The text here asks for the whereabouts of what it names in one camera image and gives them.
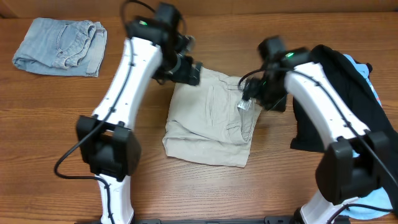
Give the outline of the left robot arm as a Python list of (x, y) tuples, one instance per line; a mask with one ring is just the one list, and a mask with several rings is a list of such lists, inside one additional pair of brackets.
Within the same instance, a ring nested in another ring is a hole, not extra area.
[(178, 30), (184, 22), (178, 9), (164, 2), (152, 18), (124, 22), (127, 37), (112, 83), (92, 115), (76, 124), (83, 162), (100, 189), (99, 223), (134, 223), (130, 184), (142, 149), (133, 130), (150, 81), (200, 82), (202, 64), (187, 55), (195, 39)]

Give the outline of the beige khaki shorts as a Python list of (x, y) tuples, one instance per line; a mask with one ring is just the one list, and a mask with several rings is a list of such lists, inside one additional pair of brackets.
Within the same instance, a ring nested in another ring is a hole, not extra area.
[(200, 84), (176, 84), (162, 143), (185, 161), (245, 167), (262, 108), (243, 101), (239, 77), (203, 68)]

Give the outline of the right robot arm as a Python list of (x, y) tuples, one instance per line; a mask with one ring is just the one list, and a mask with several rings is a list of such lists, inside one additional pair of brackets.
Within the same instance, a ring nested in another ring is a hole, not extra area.
[(328, 81), (323, 67), (305, 47), (286, 50), (273, 36), (257, 47), (263, 64), (262, 78), (249, 72), (238, 86), (244, 110), (252, 99), (267, 110), (291, 94), (302, 106), (320, 135), (325, 153), (315, 171), (318, 190), (293, 215), (265, 217), (264, 223), (342, 223), (339, 215), (359, 207), (359, 198), (397, 179), (385, 165), (383, 152), (390, 142), (382, 132), (372, 132), (346, 106)]

